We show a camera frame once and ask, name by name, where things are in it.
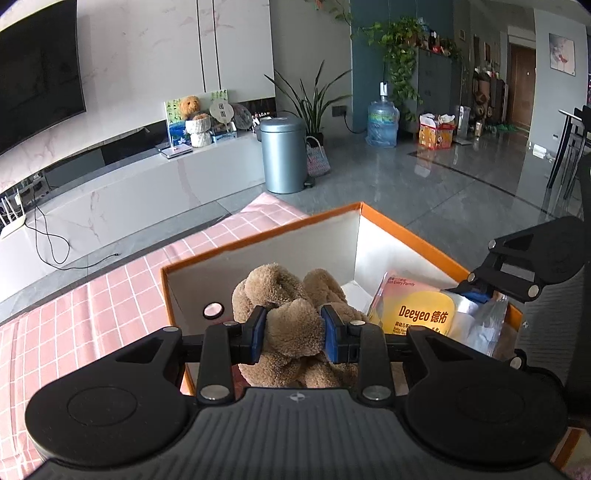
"cabinet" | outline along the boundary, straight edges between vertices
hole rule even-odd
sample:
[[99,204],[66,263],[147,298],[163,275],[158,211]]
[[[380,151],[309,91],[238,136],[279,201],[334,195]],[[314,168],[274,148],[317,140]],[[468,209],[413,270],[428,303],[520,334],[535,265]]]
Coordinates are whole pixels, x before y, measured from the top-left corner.
[[416,100],[406,101],[406,106],[416,116],[416,121],[402,122],[402,129],[416,133],[418,117],[423,113],[454,115],[460,104],[462,88],[462,64],[437,53],[422,48],[418,49],[417,67],[411,84],[417,90],[422,103]]

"yellow label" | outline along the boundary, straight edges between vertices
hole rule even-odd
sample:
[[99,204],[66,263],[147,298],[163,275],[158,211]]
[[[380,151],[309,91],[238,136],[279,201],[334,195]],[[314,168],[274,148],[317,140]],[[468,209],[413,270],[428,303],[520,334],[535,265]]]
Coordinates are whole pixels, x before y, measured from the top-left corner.
[[413,325],[446,335],[456,310],[453,300],[438,291],[418,291],[402,300],[385,299],[384,303],[384,333],[399,335],[405,335]]

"floor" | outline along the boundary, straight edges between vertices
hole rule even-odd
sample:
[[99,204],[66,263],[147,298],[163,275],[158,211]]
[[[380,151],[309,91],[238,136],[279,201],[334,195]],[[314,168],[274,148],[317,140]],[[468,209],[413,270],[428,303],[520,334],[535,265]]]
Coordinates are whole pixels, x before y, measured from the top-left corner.
[[[326,146],[332,171],[302,192],[278,195],[308,214],[366,202],[407,227],[468,270],[484,260],[493,239],[552,218],[576,215],[578,186],[562,200],[560,175],[545,188],[551,160],[537,158],[520,133],[485,135],[472,145],[417,151],[412,141],[396,149],[373,148],[362,135]],[[0,323],[44,303],[163,244],[206,228],[242,209],[265,191],[253,187],[153,225],[83,257],[85,267],[56,271],[0,303]]]
[[[278,197],[309,214],[366,202],[468,270],[482,263],[491,239],[576,215],[580,203],[578,185],[570,201],[562,201],[560,175],[546,190],[551,160],[533,156],[527,138],[516,133],[420,152],[412,142],[382,150],[356,138],[327,147],[327,156],[332,171],[313,189]],[[262,189],[237,193],[222,205],[235,210]]]

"tv stand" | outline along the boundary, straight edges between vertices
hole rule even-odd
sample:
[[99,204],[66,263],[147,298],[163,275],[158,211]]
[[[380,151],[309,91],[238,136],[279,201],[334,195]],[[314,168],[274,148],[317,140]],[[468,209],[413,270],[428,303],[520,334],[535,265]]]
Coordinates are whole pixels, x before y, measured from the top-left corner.
[[[67,268],[132,233],[263,182],[261,144],[246,132],[172,159],[152,155],[51,198],[41,208],[49,233],[70,243],[67,264],[60,265]],[[44,231],[41,214],[30,210],[27,224],[33,224],[36,214],[37,228]],[[52,238],[52,244],[55,258],[63,259],[66,243]],[[51,262],[47,236],[38,233],[37,245],[43,259]],[[0,239],[0,265],[0,302],[56,271],[40,260],[35,231],[29,228]]]

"black cable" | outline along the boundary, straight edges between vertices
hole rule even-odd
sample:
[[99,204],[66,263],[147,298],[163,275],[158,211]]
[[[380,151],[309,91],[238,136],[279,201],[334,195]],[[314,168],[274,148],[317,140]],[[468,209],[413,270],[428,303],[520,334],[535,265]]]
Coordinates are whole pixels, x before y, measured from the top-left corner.
[[343,115],[343,118],[345,119],[345,126],[347,127],[347,130],[349,130],[352,134],[356,134],[356,135],[364,134],[368,130],[367,128],[364,128],[363,130],[361,130],[361,132],[354,132],[353,130],[351,130],[349,128],[349,124],[347,123],[347,116]]
[[[43,263],[45,263],[45,265],[49,265],[50,267],[53,267],[57,270],[62,270],[62,271],[66,271],[66,270],[87,270],[90,267],[94,267],[100,263],[103,263],[105,260],[111,258],[111,257],[118,257],[119,254],[110,254],[107,257],[103,258],[102,260],[99,260],[98,262],[93,263],[92,265],[87,265],[85,267],[67,267],[67,268],[61,268],[58,267],[56,265],[52,265],[49,262],[45,261],[42,259],[41,254],[39,253],[39,245],[37,243],[37,234],[40,233],[42,235],[47,235],[47,241],[49,242],[49,248],[51,250],[51,257],[53,258],[53,261],[55,263],[57,263],[58,265],[63,265],[66,260],[68,260],[68,257],[70,256],[70,250],[72,249],[72,246],[70,245],[70,242],[62,237],[61,235],[56,235],[54,233],[49,233],[49,231],[47,230],[47,217],[45,216],[45,213],[43,213],[43,211],[38,207],[37,205],[37,198],[35,197],[35,190],[33,190],[33,219],[35,222],[35,227],[29,226],[27,225],[27,222],[25,221],[25,226],[31,230],[35,230],[35,250],[37,250],[37,256],[39,257],[39,260],[41,260]],[[35,210],[39,210],[39,212],[43,215],[43,220],[45,222],[45,232],[41,232],[40,230],[37,229],[37,215],[35,214]],[[61,238],[64,242],[66,242],[66,245],[68,246],[68,252],[66,253],[66,257],[64,258],[64,260],[62,260],[61,262],[58,262],[55,256],[55,253],[53,252],[53,244],[51,243],[51,237],[55,236],[56,238]]]

